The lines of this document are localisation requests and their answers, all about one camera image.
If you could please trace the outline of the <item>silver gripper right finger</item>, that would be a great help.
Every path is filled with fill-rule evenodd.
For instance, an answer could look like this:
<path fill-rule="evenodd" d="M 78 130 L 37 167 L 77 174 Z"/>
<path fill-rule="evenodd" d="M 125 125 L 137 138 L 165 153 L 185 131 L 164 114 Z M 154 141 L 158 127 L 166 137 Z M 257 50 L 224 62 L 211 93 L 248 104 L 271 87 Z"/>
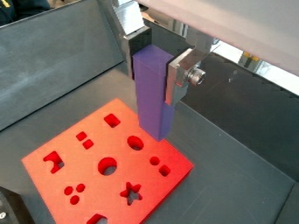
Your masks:
<path fill-rule="evenodd" d="M 199 86 L 205 78 L 199 64 L 211 53 L 213 37 L 189 27 L 185 42 L 191 47 L 174 56 L 166 65 L 164 101 L 169 106 L 185 96 L 188 86 Z"/>

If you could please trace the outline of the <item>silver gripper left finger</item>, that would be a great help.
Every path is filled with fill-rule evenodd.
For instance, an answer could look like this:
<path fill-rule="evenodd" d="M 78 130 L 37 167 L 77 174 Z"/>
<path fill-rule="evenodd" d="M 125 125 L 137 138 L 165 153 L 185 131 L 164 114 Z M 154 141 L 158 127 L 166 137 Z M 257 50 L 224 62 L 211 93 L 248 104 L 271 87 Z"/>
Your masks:
<path fill-rule="evenodd" d="M 120 48 L 124 54 L 128 77 L 134 78 L 132 55 L 150 44 L 152 32 L 145 26 L 138 3 L 134 0 L 112 0 Z"/>

